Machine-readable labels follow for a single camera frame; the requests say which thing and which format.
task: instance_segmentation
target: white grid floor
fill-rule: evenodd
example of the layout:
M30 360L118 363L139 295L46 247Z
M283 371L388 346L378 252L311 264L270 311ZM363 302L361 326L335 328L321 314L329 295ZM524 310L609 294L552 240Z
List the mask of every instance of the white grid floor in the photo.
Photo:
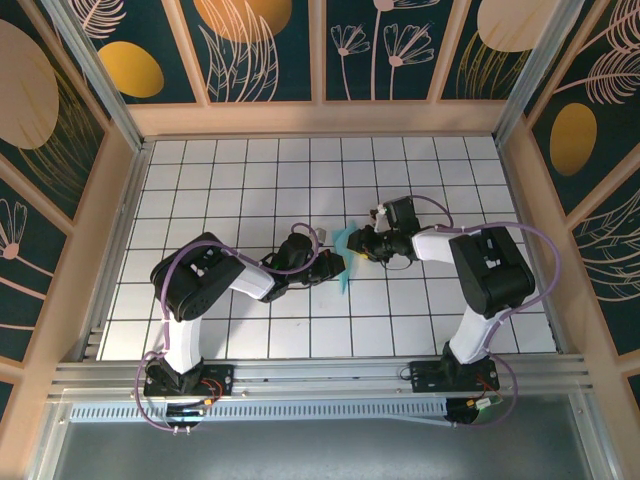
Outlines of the white grid floor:
M292 224L361 227L379 202L421 194L457 226L516 220L490 137L193 140L156 143L112 302L99 360L139 359L160 340L151 269L203 231L260 259ZM416 200L421 225L443 215ZM526 255L522 235L512 232ZM406 260L395 258L389 268ZM385 271L359 257L347 293L337 281L272 304L223 295L205 315L206 359L440 354L465 302L455 268L438 262ZM541 305L498 331L501 353L555 351Z

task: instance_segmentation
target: enclosure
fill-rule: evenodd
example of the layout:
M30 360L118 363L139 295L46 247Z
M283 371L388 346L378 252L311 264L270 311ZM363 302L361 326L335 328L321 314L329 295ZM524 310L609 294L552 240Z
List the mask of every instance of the enclosure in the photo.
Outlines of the enclosure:
M0 476L640 476L638 22L635 0L4 2ZM187 438L143 423L158 262L203 232L260 260L299 222L335 252L406 195L422 227L524 223L559 251L554 280L509 228L527 300L555 288L491 342L517 379L497 365L477 423L499 425L443 428L470 393L403 376L467 302L453 265L398 255L227 290L200 349L232 395Z

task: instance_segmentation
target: blue cloth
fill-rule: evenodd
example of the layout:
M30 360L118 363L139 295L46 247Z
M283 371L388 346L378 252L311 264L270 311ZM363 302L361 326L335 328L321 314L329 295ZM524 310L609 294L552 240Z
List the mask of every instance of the blue cloth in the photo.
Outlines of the blue cloth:
M347 248L347 240L349 239L349 235L356 230L358 230L358 227L352 220L351 223L349 223L349 226L344 230L334 230L331 233L336 253L344 258L345 269L344 272L338 276L338 279L340 280L340 290L343 295L347 291L349 274L351 273L351 267L353 266L353 252Z

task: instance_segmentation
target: flower illustration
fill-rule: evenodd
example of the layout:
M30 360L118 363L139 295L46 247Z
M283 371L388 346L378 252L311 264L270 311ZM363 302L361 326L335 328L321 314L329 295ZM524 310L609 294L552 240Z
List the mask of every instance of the flower illustration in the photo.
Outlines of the flower illustration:
M435 5L440 0L373 0L373 4L380 12L389 12L394 8L409 9Z
M384 45L387 47L389 64L395 68L433 60L434 50L427 48L431 43L429 27L430 25L422 28L407 25L400 36L397 23L385 27Z
M0 256L5 260L13 260L18 256L26 224L27 207L16 202L12 216L9 202L0 199Z
M380 30L380 17L382 16L382 12L390 12L394 9L408 10L410 8L431 7L437 5L439 2L440 0L373 0L373 5L376 7L376 10L378 10L378 13L376 14L376 23L373 30L373 48L371 49L371 100L376 99L376 54L378 51L378 31Z
M358 25L357 27L349 25L345 27L344 30L340 25L331 27L331 38L338 49L340 63L342 64L342 81L344 82L344 91L347 94L347 100L351 100L351 93L349 92L349 83L347 82L344 57L368 51L371 48L371 44L364 41L365 37L366 35L362 31L362 25Z
M25 260L20 254L20 242L24 235L25 226L27 225L27 207L16 202L13 205L13 212L9 207L9 202L6 199L0 199L0 260L18 260L26 266L43 273L49 277L53 277L53 273L48 272L44 268L40 268L37 265ZM15 283L7 278L0 277L0 283L6 285L14 290L31 295L34 298L44 300L46 295L40 292L36 292L23 285ZM21 327L7 326L0 324L0 327L21 329Z

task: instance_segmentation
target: black mounting plate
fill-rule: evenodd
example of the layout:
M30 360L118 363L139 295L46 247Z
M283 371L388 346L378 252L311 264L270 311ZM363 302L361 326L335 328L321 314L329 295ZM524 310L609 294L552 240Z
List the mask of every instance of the black mounting plate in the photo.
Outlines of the black mounting plate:
M500 389L493 360L485 358L459 368L455 381L452 381L442 368L441 360L409 363L413 393L482 392L485 387L478 381L478 375L491 388Z
M203 380L208 378L217 380L224 387L222 396L228 397L231 396L231 391L233 390L233 370L233 365L203 365L201 378ZM162 367L160 365L149 365L147 373L147 381L144 384L145 397L211 397L211 390L202 383L196 385L188 394L181 394L165 386L162 382L154 380L162 378Z

